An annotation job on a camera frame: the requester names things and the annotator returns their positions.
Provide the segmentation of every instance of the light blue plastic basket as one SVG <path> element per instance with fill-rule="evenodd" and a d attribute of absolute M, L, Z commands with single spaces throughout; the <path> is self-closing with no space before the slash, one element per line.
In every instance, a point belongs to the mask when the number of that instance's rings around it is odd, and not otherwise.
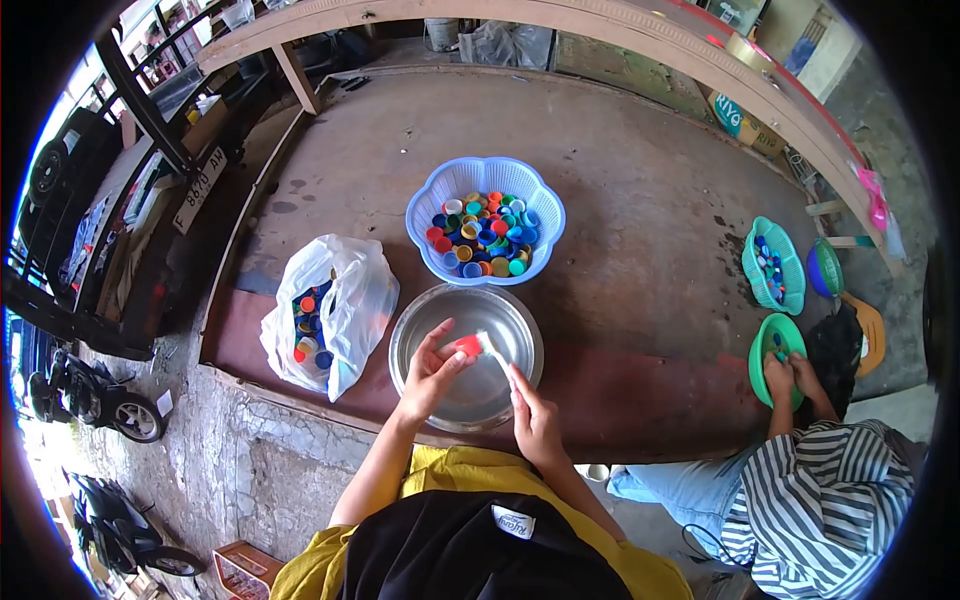
<path fill-rule="evenodd" d="M 533 245 L 530 268 L 521 276 L 512 277 L 459 277 L 456 271 L 444 267 L 440 254 L 427 241 L 426 231 L 433 226 L 432 220 L 441 212 L 444 202 L 463 199 L 470 192 L 501 192 L 523 200 L 527 210 L 537 214 L 538 241 Z M 454 285 L 517 285 L 529 281 L 543 270 L 553 246 L 560 240 L 566 225 L 566 212 L 560 197 L 546 186 L 537 171 L 525 162 L 505 156 L 478 158 L 466 156 L 454 158 L 437 167 L 426 185 L 414 194 L 407 205 L 407 234 L 420 249 L 420 256 L 427 268 L 440 279 Z"/>
<path fill-rule="evenodd" d="M 783 273 L 783 285 L 786 287 L 783 304 L 774 300 L 770 288 L 767 287 L 766 278 L 763 276 L 759 265 L 756 264 L 754 239 L 758 235 L 764 237 L 771 250 L 780 253 L 780 271 Z M 793 247 L 790 236 L 781 226 L 766 217 L 756 217 L 753 228 L 747 234 L 747 239 L 744 240 L 743 255 L 740 260 L 743 264 L 743 272 L 754 289 L 756 301 L 761 306 L 770 310 L 789 313 L 795 317 L 804 310 L 804 294 L 806 294 L 804 264 L 797 256 L 797 250 Z"/>

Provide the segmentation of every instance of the stainless steel bowl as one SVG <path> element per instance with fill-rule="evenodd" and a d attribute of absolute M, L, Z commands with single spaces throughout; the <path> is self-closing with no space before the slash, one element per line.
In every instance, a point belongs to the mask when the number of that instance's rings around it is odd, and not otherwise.
<path fill-rule="evenodd" d="M 485 329 L 508 363 L 516 364 L 532 384 L 543 373 L 543 339 L 533 316 L 513 294 L 492 285 L 457 287 L 444 283 L 420 294 L 396 322 L 390 338 L 390 377 L 398 393 L 410 368 L 410 359 L 426 334 L 453 317 L 456 325 L 442 344 Z M 427 420 L 452 433 L 493 429 L 510 419 L 510 385 L 486 354 L 461 373 Z"/>

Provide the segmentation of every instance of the jeans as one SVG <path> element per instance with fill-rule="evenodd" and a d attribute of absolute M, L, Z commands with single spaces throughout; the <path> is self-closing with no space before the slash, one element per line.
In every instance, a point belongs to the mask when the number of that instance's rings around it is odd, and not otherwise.
<path fill-rule="evenodd" d="M 712 540 L 696 527 L 689 529 L 704 550 L 720 557 L 717 542 L 724 520 L 740 491 L 740 473 L 758 445 L 730 458 L 664 465 L 628 465 L 619 469 L 607 484 L 607 492 L 635 502 L 656 502 L 682 527 L 700 525 L 716 538 Z"/>

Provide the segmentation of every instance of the motorcycle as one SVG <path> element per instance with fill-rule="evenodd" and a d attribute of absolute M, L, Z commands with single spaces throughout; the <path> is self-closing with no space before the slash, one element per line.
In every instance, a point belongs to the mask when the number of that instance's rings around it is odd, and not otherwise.
<path fill-rule="evenodd" d="M 88 553 L 92 543 L 103 566 L 130 575 L 138 566 L 151 566 L 179 577 L 206 570 L 190 552 L 163 545 L 160 533 L 115 481 L 66 471 L 63 476 L 73 496 L 73 526 L 80 547 Z"/>
<path fill-rule="evenodd" d="M 140 444 L 163 436 L 165 425 L 156 406 L 125 388 L 101 361 L 90 367 L 60 348 L 54 354 L 49 380 L 34 372 L 28 387 L 34 413 L 44 422 L 77 419 L 93 427 L 116 429 Z"/>

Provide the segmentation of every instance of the license plate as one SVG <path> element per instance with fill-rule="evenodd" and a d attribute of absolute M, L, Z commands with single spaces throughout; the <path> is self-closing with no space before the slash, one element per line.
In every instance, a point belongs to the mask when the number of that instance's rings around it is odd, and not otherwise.
<path fill-rule="evenodd" d="M 190 185 L 186 198 L 183 199 L 183 205 L 177 211 L 177 216 L 174 217 L 174 227 L 177 228 L 177 231 L 186 235 L 186 232 L 190 230 L 193 220 L 197 217 L 197 212 L 200 211 L 207 194 L 210 193 L 210 188 L 220 178 L 220 173 L 224 170 L 226 164 L 227 156 L 220 146 L 217 146 L 217 149 L 207 159 L 204 169 Z"/>

